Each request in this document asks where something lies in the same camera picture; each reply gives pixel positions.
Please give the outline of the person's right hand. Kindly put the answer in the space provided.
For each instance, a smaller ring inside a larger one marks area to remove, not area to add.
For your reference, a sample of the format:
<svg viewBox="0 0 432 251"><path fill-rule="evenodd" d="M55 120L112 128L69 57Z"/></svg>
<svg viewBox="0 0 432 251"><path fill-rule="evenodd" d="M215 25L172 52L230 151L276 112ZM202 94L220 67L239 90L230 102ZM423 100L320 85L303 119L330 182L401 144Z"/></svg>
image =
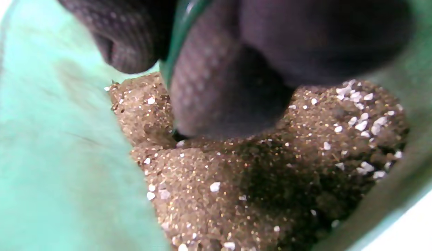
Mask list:
<svg viewBox="0 0 432 251"><path fill-rule="evenodd" d="M173 138L256 135L302 85L332 86L396 59L416 30L409 0L60 0L104 61L162 62Z"/></svg>

